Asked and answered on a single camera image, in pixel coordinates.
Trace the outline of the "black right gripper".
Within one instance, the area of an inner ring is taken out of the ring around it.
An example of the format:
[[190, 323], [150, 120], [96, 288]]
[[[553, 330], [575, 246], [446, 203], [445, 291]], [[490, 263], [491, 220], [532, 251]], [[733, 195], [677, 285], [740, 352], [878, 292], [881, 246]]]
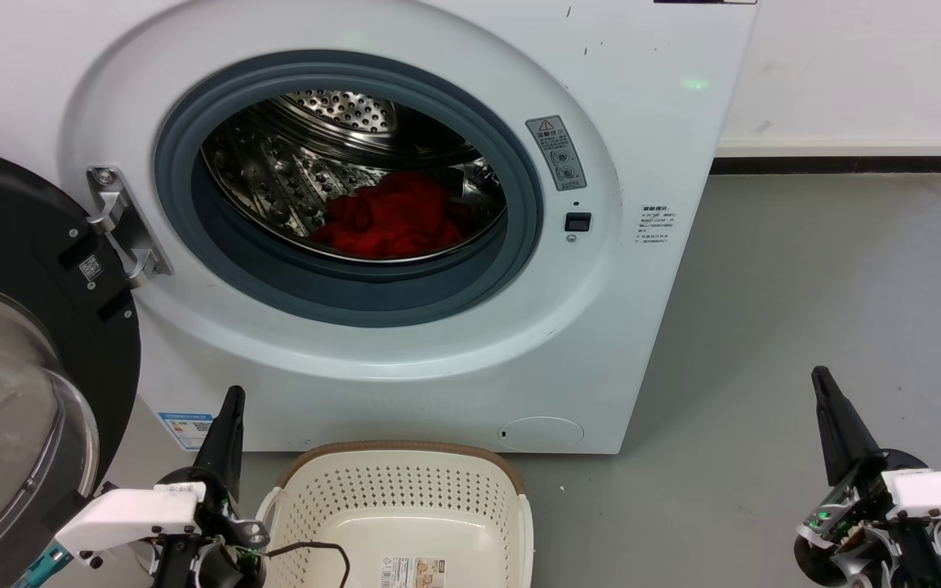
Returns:
[[829, 494], [796, 531], [794, 558], [825, 587], [941, 587], [941, 518], [893, 506], [886, 474], [925, 468], [881, 449], [826, 366], [811, 372]]

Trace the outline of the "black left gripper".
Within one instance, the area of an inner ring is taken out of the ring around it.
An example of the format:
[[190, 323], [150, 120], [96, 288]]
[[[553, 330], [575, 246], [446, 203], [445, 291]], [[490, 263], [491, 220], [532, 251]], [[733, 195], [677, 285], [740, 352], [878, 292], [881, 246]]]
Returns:
[[161, 479], [165, 487], [204, 484], [204, 498], [195, 505], [194, 522], [179, 532], [154, 532], [147, 540], [149, 576], [153, 587], [261, 587], [269, 546], [264, 521], [239, 509], [240, 471], [245, 439], [246, 391], [228, 388], [193, 466]]

